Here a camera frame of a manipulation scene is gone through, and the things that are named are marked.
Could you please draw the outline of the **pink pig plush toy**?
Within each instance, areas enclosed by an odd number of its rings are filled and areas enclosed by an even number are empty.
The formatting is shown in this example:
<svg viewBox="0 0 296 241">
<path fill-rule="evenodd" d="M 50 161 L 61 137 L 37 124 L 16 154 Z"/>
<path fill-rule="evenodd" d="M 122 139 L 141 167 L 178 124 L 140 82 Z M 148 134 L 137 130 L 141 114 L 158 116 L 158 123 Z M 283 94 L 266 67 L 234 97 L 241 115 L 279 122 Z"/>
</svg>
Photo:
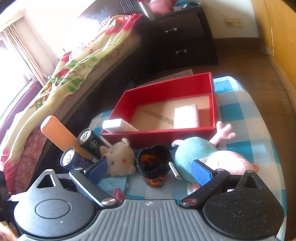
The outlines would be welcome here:
<svg viewBox="0 0 296 241">
<path fill-rule="evenodd" d="M 212 170 L 224 169 L 233 175 L 243 175 L 247 170 L 259 172 L 259 165 L 251 163 L 241 154 L 217 149 L 222 140 L 230 140 L 235 137 L 236 133 L 232 132 L 231 124 L 224 125 L 224 123 L 218 121 L 216 133 L 210 140 L 201 137 L 190 137 L 172 142 L 171 146 L 176 148 L 174 168 L 180 178 L 189 182 L 188 194 L 192 194 L 202 186 L 199 172 L 196 172 L 197 177 L 193 174 L 195 171 L 192 164 L 195 160 L 201 161 Z"/>
</svg>

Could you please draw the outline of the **striped knit sock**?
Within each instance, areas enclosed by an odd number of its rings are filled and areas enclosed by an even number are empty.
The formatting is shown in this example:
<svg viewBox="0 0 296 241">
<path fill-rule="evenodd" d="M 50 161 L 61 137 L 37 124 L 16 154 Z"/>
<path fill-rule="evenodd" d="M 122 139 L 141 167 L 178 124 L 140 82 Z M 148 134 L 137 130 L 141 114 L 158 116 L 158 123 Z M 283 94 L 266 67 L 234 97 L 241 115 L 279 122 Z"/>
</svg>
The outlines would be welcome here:
<svg viewBox="0 0 296 241">
<path fill-rule="evenodd" d="M 147 185 L 159 188 L 167 179 L 172 160 L 169 149 L 157 144 L 140 150 L 136 159 L 137 169 Z"/>
</svg>

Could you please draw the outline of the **blue face mask on table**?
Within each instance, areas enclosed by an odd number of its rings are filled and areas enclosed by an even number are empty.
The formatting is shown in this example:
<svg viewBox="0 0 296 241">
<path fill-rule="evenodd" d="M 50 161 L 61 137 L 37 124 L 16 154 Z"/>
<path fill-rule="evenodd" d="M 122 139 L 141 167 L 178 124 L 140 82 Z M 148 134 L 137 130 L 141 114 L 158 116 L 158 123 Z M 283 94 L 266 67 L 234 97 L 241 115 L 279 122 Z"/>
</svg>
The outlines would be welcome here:
<svg viewBox="0 0 296 241">
<path fill-rule="evenodd" d="M 125 190 L 130 187 L 130 185 L 127 182 L 127 176 L 107 176 L 97 184 L 97 187 L 112 195 L 118 188 L 120 189 L 121 193 L 124 193 Z"/>
</svg>

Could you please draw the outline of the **black starbucks coffee can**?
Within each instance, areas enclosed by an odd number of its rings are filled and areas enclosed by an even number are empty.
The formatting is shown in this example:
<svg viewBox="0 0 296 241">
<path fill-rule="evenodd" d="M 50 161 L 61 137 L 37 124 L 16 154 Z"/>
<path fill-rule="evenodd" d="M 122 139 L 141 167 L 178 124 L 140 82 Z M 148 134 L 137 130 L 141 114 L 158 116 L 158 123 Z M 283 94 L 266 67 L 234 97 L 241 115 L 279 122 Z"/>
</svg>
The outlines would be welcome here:
<svg viewBox="0 0 296 241">
<path fill-rule="evenodd" d="M 98 160 L 102 158 L 101 147 L 107 147 L 105 142 L 93 132 L 92 129 L 84 129 L 77 138 L 78 145 Z"/>
</svg>

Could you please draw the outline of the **beige teddy bear plush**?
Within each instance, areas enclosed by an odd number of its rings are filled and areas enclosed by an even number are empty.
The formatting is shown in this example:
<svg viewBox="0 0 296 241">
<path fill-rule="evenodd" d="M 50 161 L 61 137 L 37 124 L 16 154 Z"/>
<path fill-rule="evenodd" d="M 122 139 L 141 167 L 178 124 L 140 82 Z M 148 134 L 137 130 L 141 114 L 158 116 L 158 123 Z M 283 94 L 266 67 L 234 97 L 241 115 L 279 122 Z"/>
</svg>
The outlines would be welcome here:
<svg viewBox="0 0 296 241">
<path fill-rule="evenodd" d="M 101 146 L 100 153 L 107 161 L 107 173 L 110 176 L 127 176 L 136 173 L 135 158 L 128 139 L 123 138 L 121 142 L 117 142 L 110 148 Z"/>
</svg>

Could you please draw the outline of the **white foam block tall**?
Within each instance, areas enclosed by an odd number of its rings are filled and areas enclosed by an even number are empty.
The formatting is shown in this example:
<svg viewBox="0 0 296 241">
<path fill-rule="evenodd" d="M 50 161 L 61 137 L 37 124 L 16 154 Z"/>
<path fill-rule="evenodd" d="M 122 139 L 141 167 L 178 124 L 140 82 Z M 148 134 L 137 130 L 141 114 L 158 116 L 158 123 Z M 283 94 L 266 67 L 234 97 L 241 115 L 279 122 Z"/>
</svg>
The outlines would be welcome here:
<svg viewBox="0 0 296 241">
<path fill-rule="evenodd" d="M 105 120 L 102 128 L 109 133 L 138 132 L 138 129 L 121 118 Z"/>
</svg>

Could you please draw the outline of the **blue checkered tablecloth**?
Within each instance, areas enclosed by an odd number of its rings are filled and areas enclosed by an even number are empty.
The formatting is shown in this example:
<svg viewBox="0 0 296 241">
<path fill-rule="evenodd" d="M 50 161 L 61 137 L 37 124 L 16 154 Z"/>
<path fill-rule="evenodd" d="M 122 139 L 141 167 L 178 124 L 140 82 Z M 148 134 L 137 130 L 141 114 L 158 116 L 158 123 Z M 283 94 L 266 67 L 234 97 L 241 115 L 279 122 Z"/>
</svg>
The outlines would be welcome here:
<svg viewBox="0 0 296 241">
<path fill-rule="evenodd" d="M 220 150 L 234 151 L 251 163 L 259 165 L 259 176 L 273 192 L 284 210 L 287 210 L 287 192 L 280 159 L 267 126 L 241 83 L 230 76 L 215 78 L 214 90 L 218 119 L 232 125 L 236 137 L 222 141 Z M 180 201 L 187 195 L 189 182 L 178 180 L 169 172 L 167 180 L 159 188 L 149 187 L 136 173 L 127 177 L 129 188 L 124 194 L 130 199 L 175 199 Z"/>
</svg>

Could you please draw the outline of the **red cardboard box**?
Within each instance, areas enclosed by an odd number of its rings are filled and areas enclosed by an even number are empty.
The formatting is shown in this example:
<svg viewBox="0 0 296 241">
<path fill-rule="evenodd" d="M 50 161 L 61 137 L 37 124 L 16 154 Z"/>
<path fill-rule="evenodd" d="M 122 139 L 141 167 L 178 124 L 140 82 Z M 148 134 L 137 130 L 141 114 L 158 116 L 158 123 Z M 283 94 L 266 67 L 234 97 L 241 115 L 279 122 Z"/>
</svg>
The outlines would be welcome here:
<svg viewBox="0 0 296 241">
<path fill-rule="evenodd" d="M 174 128 L 175 109 L 196 105 L 199 126 Z M 127 138 L 134 149 L 155 144 L 169 146 L 174 140 L 189 137 L 211 139 L 218 119 L 214 82 L 210 72 L 161 81 L 131 90 L 121 96 L 113 109 L 111 120 L 121 118 L 136 132 L 101 132 L 110 144 Z"/>
</svg>

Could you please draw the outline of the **beige window curtain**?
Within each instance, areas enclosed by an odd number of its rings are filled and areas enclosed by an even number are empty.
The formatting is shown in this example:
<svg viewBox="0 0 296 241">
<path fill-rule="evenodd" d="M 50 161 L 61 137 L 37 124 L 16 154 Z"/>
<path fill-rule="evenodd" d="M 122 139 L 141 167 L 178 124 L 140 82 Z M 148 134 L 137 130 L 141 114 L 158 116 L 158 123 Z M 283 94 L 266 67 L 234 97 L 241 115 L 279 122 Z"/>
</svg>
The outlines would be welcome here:
<svg viewBox="0 0 296 241">
<path fill-rule="evenodd" d="M 44 68 L 42 67 L 40 61 L 37 59 L 36 55 L 29 48 L 29 45 L 23 38 L 20 30 L 17 28 L 15 23 L 10 24 L 4 30 L 4 35 L 11 43 L 11 45 L 20 54 L 22 59 L 25 61 L 29 67 L 32 78 L 37 80 L 42 86 L 45 86 L 48 80 L 48 75 L 46 74 Z"/>
</svg>

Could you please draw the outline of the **dark wooden nightstand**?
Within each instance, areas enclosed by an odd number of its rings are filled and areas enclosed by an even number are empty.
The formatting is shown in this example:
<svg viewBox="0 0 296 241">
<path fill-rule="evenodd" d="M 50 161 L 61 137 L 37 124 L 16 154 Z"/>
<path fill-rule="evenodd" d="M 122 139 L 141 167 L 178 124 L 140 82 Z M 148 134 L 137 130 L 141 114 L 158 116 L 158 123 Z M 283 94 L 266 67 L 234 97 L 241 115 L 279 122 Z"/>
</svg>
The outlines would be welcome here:
<svg viewBox="0 0 296 241">
<path fill-rule="evenodd" d="M 213 36 L 201 5 L 152 20 L 142 16 L 135 29 L 152 69 L 218 65 Z"/>
</svg>

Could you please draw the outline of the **wooden wardrobe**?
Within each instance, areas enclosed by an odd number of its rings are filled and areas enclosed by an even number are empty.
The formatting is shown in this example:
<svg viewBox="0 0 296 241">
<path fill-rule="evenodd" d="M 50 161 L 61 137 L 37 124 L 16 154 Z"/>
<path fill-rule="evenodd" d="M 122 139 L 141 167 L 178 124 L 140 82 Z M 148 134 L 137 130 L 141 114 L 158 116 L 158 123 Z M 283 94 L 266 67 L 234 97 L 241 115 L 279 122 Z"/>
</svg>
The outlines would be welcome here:
<svg viewBox="0 0 296 241">
<path fill-rule="evenodd" d="M 295 11 L 284 1 L 251 2 L 259 37 L 291 99 L 295 99 Z"/>
</svg>

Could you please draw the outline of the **pink container on nightstand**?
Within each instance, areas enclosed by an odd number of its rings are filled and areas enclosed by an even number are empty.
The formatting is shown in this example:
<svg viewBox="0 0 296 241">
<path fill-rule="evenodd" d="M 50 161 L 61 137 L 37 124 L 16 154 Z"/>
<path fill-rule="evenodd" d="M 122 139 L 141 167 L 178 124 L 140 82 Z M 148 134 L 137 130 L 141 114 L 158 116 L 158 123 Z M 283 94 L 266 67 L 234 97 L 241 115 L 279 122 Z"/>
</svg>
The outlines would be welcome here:
<svg viewBox="0 0 296 241">
<path fill-rule="evenodd" d="M 151 0 L 149 7 L 155 16 L 163 15 L 173 11 L 174 0 Z"/>
</svg>

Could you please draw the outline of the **steel thermos bottle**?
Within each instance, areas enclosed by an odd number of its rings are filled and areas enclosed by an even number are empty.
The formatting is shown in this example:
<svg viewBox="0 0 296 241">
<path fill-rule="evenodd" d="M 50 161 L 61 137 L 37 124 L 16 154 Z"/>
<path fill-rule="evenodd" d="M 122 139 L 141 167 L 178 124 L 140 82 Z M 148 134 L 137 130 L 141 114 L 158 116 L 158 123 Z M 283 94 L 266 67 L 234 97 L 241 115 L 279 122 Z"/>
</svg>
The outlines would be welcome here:
<svg viewBox="0 0 296 241">
<path fill-rule="evenodd" d="M 149 6 L 150 1 L 147 0 L 137 0 L 140 5 L 142 11 L 149 19 L 154 19 L 154 14 Z"/>
</svg>

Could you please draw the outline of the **wall power outlet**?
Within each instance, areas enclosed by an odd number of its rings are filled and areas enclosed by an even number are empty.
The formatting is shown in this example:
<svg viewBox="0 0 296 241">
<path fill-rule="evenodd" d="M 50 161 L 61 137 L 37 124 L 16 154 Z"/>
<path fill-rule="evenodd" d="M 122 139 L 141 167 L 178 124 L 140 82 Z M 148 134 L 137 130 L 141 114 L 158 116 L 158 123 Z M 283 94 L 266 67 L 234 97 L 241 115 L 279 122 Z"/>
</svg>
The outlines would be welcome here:
<svg viewBox="0 0 296 241">
<path fill-rule="evenodd" d="M 227 28 L 243 28 L 241 18 L 226 18 L 224 19 Z"/>
</svg>

